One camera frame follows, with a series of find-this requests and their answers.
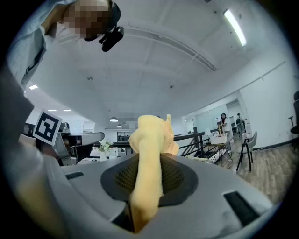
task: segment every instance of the gray wood plank floor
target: gray wood plank floor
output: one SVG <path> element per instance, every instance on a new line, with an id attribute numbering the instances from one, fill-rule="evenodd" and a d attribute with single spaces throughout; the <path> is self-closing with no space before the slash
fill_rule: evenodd
<path id="1" fill-rule="evenodd" d="M 234 143 L 231 143 L 232 152 L 239 146 L 242 146 L 242 139 L 235 136 Z M 274 204 L 281 202 L 299 163 L 298 151 L 293 151 L 291 145 L 288 144 L 277 148 L 253 151 L 252 155 L 251 172 L 247 154 L 244 154 L 238 172 L 236 172 L 236 168 L 240 154 L 233 154 L 233 165 L 231 165 L 231 161 L 223 157 L 223 167 L 259 189 Z"/>

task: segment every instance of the yellow cloth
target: yellow cloth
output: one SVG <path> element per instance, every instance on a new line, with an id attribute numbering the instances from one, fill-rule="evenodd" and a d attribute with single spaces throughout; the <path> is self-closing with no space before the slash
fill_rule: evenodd
<path id="1" fill-rule="evenodd" d="M 178 153 L 171 116 L 168 114 L 166 121 L 152 115 L 139 117 L 138 129 L 129 142 L 139 153 L 138 174 L 130 199 L 134 231 L 139 232 L 158 211 L 159 198 L 163 195 L 160 153 Z"/>

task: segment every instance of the backpack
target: backpack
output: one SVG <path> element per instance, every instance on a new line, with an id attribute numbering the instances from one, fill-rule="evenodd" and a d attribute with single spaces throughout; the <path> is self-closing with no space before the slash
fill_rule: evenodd
<path id="1" fill-rule="evenodd" d="M 240 117 L 235 121 L 237 125 L 241 124 Z"/>

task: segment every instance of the light blue shirt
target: light blue shirt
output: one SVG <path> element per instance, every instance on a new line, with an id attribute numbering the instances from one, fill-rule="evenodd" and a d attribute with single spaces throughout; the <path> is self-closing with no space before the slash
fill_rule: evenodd
<path id="1" fill-rule="evenodd" d="M 56 5 L 67 5 L 75 1 L 46 0 L 27 19 L 11 43 L 6 57 L 7 65 L 15 80 L 23 89 L 25 89 L 28 81 L 36 71 L 44 53 L 55 39 L 55 34 L 45 35 L 41 24 Z"/>

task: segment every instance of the person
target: person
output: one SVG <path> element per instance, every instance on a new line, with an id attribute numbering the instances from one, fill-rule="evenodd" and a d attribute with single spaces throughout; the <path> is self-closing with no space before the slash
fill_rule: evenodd
<path id="1" fill-rule="evenodd" d="M 240 113 L 238 113 L 237 115 L 238 115 L 238 117 L 237 117 L 237 120 L 235 121 L 235 123 L 238 126 L 239 137 L 242 137 L 242 134 L 243 134 L 243 131 L 244 131 L 244 120 L 241 117 Z"/>
<path id="2" fill-rule="evenodd" d="M 58 23 L 92 41 L 116 27 L 120 16 L 120 9 L 112 0 L 46 0 L 14 38 L 5 67 L 24 90 L 55 40 Z"/>
<path id="3" fill-rule="evenodd" d="M 229 136 L 230 136 L 230 126 L 229 126 L 229 124 L 230 123 L 229 123 L 225 113 L 221 114 L 221 124 L 222 124 L 222 127 L 224 128 L 224 133 L 228 134 L 228 138 L 229 138 Z"/>

